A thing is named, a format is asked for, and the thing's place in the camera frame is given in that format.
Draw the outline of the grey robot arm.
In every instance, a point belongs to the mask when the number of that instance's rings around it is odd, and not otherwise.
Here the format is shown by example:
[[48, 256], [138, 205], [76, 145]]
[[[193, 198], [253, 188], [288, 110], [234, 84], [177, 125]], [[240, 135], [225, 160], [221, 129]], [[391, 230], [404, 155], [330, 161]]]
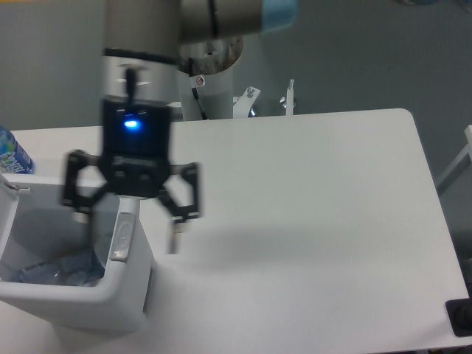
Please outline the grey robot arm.
[[201, 217], [201, 167], [170, 161], [170, 107], [140, 94], [150, 65], [178, 68], [185, 44], [280, 30], [296, 18], [296, 1], [107, 1], [103, 55], [125, 61], [124, 91], [101, 102], [102, 150], [66, 157], [60, 201], [81, 215], [86, 244], [96, 243], [94, 209], [107, 195], [156, 199], [169, 212], [169, 251], [186, 222]]

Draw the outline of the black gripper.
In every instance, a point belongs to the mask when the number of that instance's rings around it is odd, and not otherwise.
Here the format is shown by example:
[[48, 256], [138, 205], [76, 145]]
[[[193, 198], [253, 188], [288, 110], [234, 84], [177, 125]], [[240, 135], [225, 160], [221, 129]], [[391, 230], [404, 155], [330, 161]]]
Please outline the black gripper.
[[[66, 172], [60, 202], [71, 207], [86, 224], [86, 240], [97, 242], [94, 207], [108, 193], [136, 198], [155, 198], [171, 217], [168, 254], [178, 252], [178, 236], [189, 220], [202, 217], [200, 164], [173, 165], [172, 176], [179, 176], [191, 187], [191, 203], [179, 206], [163, 184], [170, 177], [171, 110], [143, 101], [129, 104], [112, 97], [102, 101], [102, 153], [93, 156], [73, 150], [66, 157]], [[98, 165], [106, 182], [91, 195], [78, 192], [80, 171]]]

